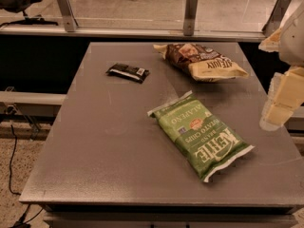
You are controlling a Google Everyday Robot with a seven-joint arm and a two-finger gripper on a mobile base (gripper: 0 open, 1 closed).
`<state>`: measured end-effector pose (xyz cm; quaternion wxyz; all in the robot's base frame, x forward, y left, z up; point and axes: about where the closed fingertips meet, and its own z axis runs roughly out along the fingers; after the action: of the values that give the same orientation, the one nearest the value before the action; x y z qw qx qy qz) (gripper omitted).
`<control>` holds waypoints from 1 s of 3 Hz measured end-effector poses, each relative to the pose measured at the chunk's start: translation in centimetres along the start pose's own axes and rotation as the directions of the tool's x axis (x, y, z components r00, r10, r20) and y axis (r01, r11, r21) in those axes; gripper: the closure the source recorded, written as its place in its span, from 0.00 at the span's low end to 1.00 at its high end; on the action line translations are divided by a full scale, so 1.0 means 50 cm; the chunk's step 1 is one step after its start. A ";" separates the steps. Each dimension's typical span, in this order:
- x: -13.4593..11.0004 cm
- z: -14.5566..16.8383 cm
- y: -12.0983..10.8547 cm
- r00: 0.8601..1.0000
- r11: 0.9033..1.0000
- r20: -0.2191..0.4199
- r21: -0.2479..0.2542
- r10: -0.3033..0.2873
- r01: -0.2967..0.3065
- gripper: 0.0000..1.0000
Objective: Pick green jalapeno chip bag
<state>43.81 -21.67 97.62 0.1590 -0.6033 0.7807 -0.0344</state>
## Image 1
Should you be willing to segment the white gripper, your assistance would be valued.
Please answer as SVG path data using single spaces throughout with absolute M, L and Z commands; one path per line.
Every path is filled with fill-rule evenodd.
M 285 73 L 275 73 L 261 112 L 259 126 L 276 131 L 304 103 L 304 2 L 258 48 L 278 52 L 280 60 L 291 65 Z

